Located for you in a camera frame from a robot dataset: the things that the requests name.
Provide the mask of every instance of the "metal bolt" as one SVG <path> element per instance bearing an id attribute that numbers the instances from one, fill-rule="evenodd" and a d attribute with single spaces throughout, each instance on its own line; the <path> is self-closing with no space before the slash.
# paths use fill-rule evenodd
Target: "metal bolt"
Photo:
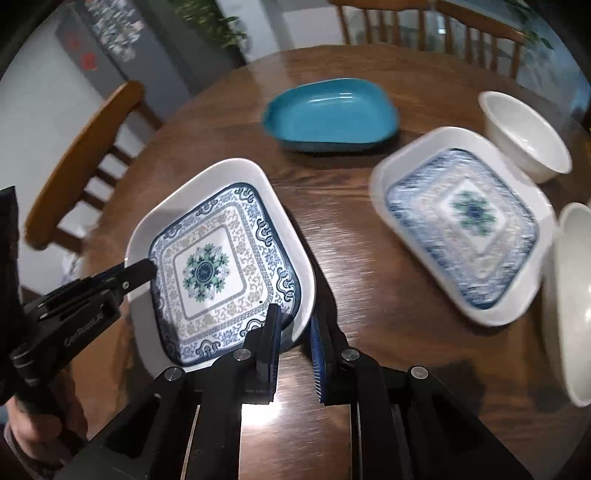
<path id="1" fill-rule="evenodd" d="M 429 372 L 427 372 L 425 367 L 412 367 L 410 373 L 414 378 L 418 378 L 419 380 L 423 380 L 429 376 Z"/>
<path id="2" fill-rule="evenodd" d="M 239 362 L 243 360 L 248 360 L 251 357 L 251 351 L 248 348 L 239 348 L 238 350 L 234 350 L 234 358 Z"/>
<path id="3" fill-rule="evenodd" d="M 167 368 L 164 372 L 164 378 L 169 382 L 173 382 L 178 380 L 183 375 L 183 369 L 179 367 L 170 367 Z"/>
<path id="4" fill-rule="evenodd" d="M 353 350 L 352 348 L 347 348 L 347 350 L 343 350 L 340 354 L 348 362 L 353 362 L 359 358 L 359 352 L 357 350 Z"/>

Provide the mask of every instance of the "white square dish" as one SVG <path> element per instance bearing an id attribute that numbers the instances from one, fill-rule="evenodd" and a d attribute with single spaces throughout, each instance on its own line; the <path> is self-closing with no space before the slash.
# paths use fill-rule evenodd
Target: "white square dish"
<path id="1" fill-rule="evenodd" d="M 525 312 L 556 220 L 541 190 L 488 140 L 462 128 L 434 130 L 383 160 L 370 194 L 471 319 L 504 325 Z"/>
<path id="2" fill-rule="evenodd" d="M 139 223 L 126 264 L 150 258 L 156 279 L 128 295 L 139 354 L 158 375 L 210 365 L 260 327 L 270 303 L 284 315 L 282 349 L 314 306 L 310 261 L 264 172 L 242 158 L 187 182 Z"/>

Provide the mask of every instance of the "round wooden table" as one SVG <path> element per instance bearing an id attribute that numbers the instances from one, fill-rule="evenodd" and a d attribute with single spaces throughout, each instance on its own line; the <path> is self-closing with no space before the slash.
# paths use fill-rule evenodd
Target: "round wooden table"
<path id="1" fill-rule="evenodd" d="M 313 156 L 284 151 L 264 134 L 259 122 L 275 95 L 335 77 L 384 88 L 400 111 L 400 135 L 368 153 Z M 588 201 L 586 134 L 514 81 L 444 54 L 389 45 L 291 50 L 235 70 L 156 133 L 86 243 L 87 273 L 123 261 L 144 215 L 204 168 L 224 158 L 249 158 L 293 214 L 350 343 L 388 367 L 431 368 L 536 478 L 550 479 L 579 443 L 591 410 L 573 407 L 550 371 L 540 336 L 540 295 L 514 323 L 476 327 L 383 224 L 368 197 L 373 166 L 400 146 L 443 125 L 482 133 L 477 97 L 483 90 L 526 101 L 567 141 L 573 172 L 543 187 L 556 212 L 567 202 Z M 150 381 L 126 319 L 82 352 L 72 372 L 91 434 Z M 301 347 L 283 354 L 275 403 L 243 420 L 241 479 L 346 479 L 349 455 L 348 408 L 319 404 Z"/>

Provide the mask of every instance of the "person's hand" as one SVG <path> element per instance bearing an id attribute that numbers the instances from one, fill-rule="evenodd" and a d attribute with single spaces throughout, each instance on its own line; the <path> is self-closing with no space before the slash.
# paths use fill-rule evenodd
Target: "person's hand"
<path id="1" fill-rule="evenodd" d="M 82 405 L 76 397 L 76 388 L 72 378 L 65 372 L 58 374 L 51 385 L 57 402 L 66 417 L 66 427 L 86 438 L 88 423 Z M 61 421 L 53 415 L 28 414 L 21 411 L 18 401 L 12 397 L 6 403 L 8 423 L 14 439 L 28 457 L 49 465 L 58 465 L 56 439 L 61 432 Z"/>

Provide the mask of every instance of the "wooden chair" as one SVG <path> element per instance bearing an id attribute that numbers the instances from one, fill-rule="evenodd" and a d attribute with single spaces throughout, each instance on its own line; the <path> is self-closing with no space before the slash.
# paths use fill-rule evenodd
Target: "wooden chair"
<path id="1" fill-rule="evenodd" d="M 445 20 L 445 52 L 453 54 L 453 34 L 450 18 L 455 18 L 466 26 L 466 40 L 465 40 L 465 58 L 466 61 L 472 64 L 472 35 L 471 29 L 478 30 L 478 65 L 485 68 L 484 58 L 484 33 L 491 36 L 492 58 L 489 65 L 490 70 L 497 72 L 498 69 L 498 46 L 497 39 L 507 38 L 514 42 L 513 55 L 511 60 L 511 70 L 509 76 L 515 80 L 517 71 L 519 70 L 519 60 L 521 58 L 521 46 L 525 44 L 525 35 L 514 29 L 512 26 L 499 22 L 486 15 L 470 10 L 469 8 L 460 7 L 459 5 L 446 2 L 444 0 L 437 0 L 437 11 L 443 15 Z"/>
<path id="2" fill-rule="evenodd" d="M 59 227 L 60 221 L 78 202 L 102 210 L 105 202 L 86 191 L 92 177 L 115 187 L 117 179 L 99 167 L 107 154 L 127 166 L 134 161 L 115 146 L 119 128 L 137 111 L 154 129 L 162 122 L 144 103 L 144 86 L 134 80 L 121 85 L 105 101 L 78 134 L 36 198 L 25 222 L 25 241 L 36 250 L 55 243 L 75 254 L 82 253 L 82 240 Z"/>
<path id="3" fill-rule="evenodd" d="M 336 6 L 339 14 L 340 26 L 343 31 L 343 38 L 347 45 L 351 45 L 349 29 L 345 20 L 344 6 L 360 8 L 363 11 L 363 18 L 365 22 L 365 38 L 367 43 L 372 43 L 371 25 L 369 23 L 369 10 L 378 11 L 379 22 L 379 40 L 380 42 L 387 41 L 387 28 L 385 23 L 384 10 L 392 12 L 392 42 L 401 46 L 400 38 L 400 22 L 398 19 L 398 12 L 404 10 L 418 10 L 418 49 L 425 50 L 426 32 L 425 32 L 425 11 L 431 8 L 429 0 L 330 0 Z M 451 18 L 455 18 L 466 26 L 466 61 L 470 64 L 473 62 L 472 55 L 472 36 L 471 29 L 478 30 L 478 65 L 485 68 L 484 55 L 484 33 L 491 36 L 492 46 L 492 60 L 489 68 L 493 72 L 498 69 L 498 46 L 497 40 L 499 38 L 507 38 L 512 40 L 515 45 L 513 49 L 511 71 L 509 76 L 512 79 L 517 77 L 519 70 L 519 60 L 521 57 L 521 46 L 525 43 L 525 36 L 522 32 L 514 29 L 510 25 L 504 24 L 486 15 L 480 14 L 469 8 L 460 7 L 459 5 L 446 2 L 444 0 L 433 0 L 433 5 L 436 6 L 437 11 L 443 15 L 446 26 L 445 36 L 445 52 L 453 54 L 453 35 L 451 28 Z"/>
<path id="4" fill-rule="evenodd" d="M 345 20 L 345 13 L 343 7 L 356 7 L 363 11 L 363 20 L 365 23 L 365 39 L 367 43 L 373 43 L 371 33 L 371 24 L 369 23 L 369 10 L 377 10 L 379 22 L 379 40 L 386 43 L 388 34 L 386 29 L 384 11 L 391 11 L 392 15 L 392 43 L 397 46 L 402 46 L 400 38 L 400 21 L 398 19 L 398 12 L 404 10 L 418 10 L 418 49 L 425 51 L 425 11 L 430 9 L 429 0 L 329 0 L 330 3 L 336 6 L 339 14 L 340 27 L 343 31 L 343 38 L 347 45 L 351 45 L 349 36 L 349 29 L 347 21 Z"/>

